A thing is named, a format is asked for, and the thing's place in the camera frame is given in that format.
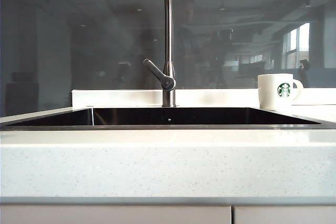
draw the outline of faucet base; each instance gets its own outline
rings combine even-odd
[[[162,107],[176,107],[175,89],[171,91],[162,91]]]

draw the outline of stainless steel faucet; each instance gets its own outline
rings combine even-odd
[[[175,107],[175,72],[172,60],[173,51],[173,7],[172,0],[164,0],[165,9],[165,56],[163,72],[149,59],[144,60],[144,65],[160,80],[162,86],[162,107]]]

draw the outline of sink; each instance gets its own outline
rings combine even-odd
[[[1,130],[336,129],[336,123],[255,108],[92,108],[1,124]]]

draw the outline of mug handle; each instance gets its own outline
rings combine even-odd
[[[303,85],[302,85],[301,81],[293,79],[293,83],[296,84],[297,91],[296,91],[296,94],[295,94],[294,98],[292,99],[292,101],[296,100],[303,92]]]

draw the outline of window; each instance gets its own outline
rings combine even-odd
[[[255,55],[255,56],[252,56],[251,59],[250,59],[250,63],[256,63],[258,61],[262,61],[263,55]]]
[[[309,60],[309,27],[305,23],[284,35],[282,68],[299,68],[300,60]]]

